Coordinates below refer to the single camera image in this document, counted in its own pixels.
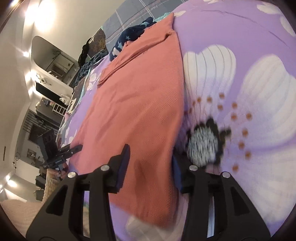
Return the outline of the person's left hand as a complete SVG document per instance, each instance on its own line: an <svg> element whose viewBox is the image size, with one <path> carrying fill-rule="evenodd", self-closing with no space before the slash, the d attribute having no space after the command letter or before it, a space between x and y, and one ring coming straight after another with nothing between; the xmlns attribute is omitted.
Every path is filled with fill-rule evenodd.
<svg viewBox="0 0 296 241"><path fill-rule="evenodd" d="M67 177L68 175L68 172L69 172L69 166L67 163L63 163L62 165L62 170L59 170L59 169L54 169L55 171L55 176L58 180L62 180L64 179L65 177Z"/></svg>

